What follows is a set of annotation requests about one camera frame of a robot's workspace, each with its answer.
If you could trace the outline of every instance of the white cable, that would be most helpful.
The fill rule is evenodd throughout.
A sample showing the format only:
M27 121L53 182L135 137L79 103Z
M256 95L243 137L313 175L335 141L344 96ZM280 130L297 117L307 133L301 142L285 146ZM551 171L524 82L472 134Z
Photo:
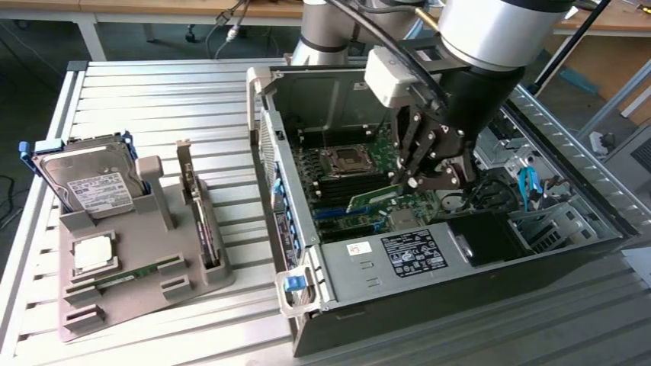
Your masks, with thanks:
M52 69L52 71L55 71L59 76L63 76L63 74L57 71L56 67L53 67L52 64L45 61L45 59L41 57L41 55L39 54L39 52L36 52L36 50L33 48L31 48L25 44L25 42L23 42L23 40L19 38L19 36L15 35L15 33L9 30L9 28L3 23L0 23L0 26L4 28L4 30L7 31L7 33L13 36L13 38L19 41L19 43L23 45L23 47L27 48L28 50L31 50L33 52L33 54L36 55L36 57L39 58L39 60Z

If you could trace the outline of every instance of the wooden table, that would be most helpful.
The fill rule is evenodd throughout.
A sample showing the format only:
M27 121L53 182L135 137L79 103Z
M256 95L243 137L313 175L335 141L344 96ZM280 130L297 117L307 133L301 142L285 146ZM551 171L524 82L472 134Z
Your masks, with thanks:
M99 23L140 23L145 38L151 24L215 24L215 17L236 0L0 0L0 18L35 21L72 21L79 26L93 61L105 61ZM243 25L300 27L299 0L253 0ZM237 12L231 22L237 20Z
M573 16L556 24L555 34L573 34L589 16L579 10ZM591 36L648 37L651 33L651 15L636 10L623 0L612 0L589 27Z

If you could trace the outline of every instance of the sticker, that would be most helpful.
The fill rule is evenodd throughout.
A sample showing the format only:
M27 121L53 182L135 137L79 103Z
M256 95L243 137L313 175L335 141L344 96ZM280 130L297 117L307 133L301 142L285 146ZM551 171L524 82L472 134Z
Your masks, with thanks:
M68 182L72 193L91 214L132 204L120 173Z
M127 281L131 281L133 279L135 279L135 276L133 275L125 276L123 278L119 278L117 280L108 281L105 284L99 284L96 286L96 288L97 288L97 290L100 290L103 288L107 288L107 287L113 286L115 284L120 284L120 283L127 282Z
M399 277L413 276L448 266L429 230L388 236L381 238L381 242Z
M348 248L348 254L351 256L364 253L371 253L371 244L368 242L356 242L345 246Z

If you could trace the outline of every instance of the white sticker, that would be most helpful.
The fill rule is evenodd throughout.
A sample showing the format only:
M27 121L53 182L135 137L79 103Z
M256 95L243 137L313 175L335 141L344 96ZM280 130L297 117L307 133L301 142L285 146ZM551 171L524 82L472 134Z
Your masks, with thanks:
M132 204L120 173L68 182L75 197L91 214Z
M348 248L348 254L351 256L372 252L371 244L368 242L356 242L353 244L348 244L345 248Z

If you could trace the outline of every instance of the blue cable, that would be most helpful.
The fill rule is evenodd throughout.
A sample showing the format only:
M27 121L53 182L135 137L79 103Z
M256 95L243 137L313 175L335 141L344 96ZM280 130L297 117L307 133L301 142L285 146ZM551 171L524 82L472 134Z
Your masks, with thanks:
M540 182L537 180L536 169L533 169L532 166L525 166L520 170L520 179L517 181L517 185L520 187L521 200L524 201L524 212L529 210L528 209L529 195L527 194L527 175L528 175L528 190L529 191L535 190L537 193L543 192Z

